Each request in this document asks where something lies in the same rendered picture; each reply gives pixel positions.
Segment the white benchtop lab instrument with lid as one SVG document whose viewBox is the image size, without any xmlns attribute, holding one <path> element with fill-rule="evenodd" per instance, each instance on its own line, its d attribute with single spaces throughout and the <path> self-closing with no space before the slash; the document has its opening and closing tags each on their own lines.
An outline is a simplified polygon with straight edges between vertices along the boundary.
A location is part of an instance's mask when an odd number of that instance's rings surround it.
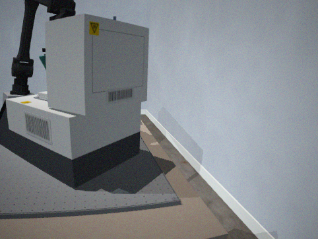
<svg viewBox="0 0 318 239">
<path fill-rule="evenodd" d="M 45 31 L 48 99 L 5 99 L 0 143 L 77 188 L 140 153 L 149 28 L 81 14 Z"/>
</svg>

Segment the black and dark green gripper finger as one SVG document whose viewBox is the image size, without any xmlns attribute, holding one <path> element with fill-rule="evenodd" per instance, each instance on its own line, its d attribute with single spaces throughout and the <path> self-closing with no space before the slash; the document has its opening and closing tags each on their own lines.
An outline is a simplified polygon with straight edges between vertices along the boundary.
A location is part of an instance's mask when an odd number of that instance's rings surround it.
<svg viewBox="0 0 318 239">
<path fill-rule="evenodd" d="M 45 69 L 46 69 L 46 56 L 44 55 L 44 56 L 39 56 L 39 58 L 40 58 L 40 60 L 41 60 L 41 62 L 42 62 L 42 64 L 43 64 L 43 66 L 45 67 Z"/>
</svg>

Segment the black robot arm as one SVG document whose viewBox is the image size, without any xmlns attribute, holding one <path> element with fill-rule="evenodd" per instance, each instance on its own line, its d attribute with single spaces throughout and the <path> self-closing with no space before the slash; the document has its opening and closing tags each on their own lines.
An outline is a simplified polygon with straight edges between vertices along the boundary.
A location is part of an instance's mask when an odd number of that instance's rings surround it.
<svg viewBox="0 0 318 239">
<path fill-rule="evenodd" d="M 14 84 L 10 94 L 26 96 L 30 93 L 27 85 L 28 77 L 33 76 L 34 70 L 34 60 L 30 59 L 30 43 L 35 14 L 39 4 L 48 8 L 47 13 L 56 14 L 49 18 L 49 21 L 51 21 L 54 19 L 75 16 L 76 3 L 74 0 L 25 0 L 24 4 L 25 11 L 20 37 L 20 47 L 17 57 L 13 58 L 11 68 L 12 77 L 16 78 L 14 79 Z"/>
</svg>

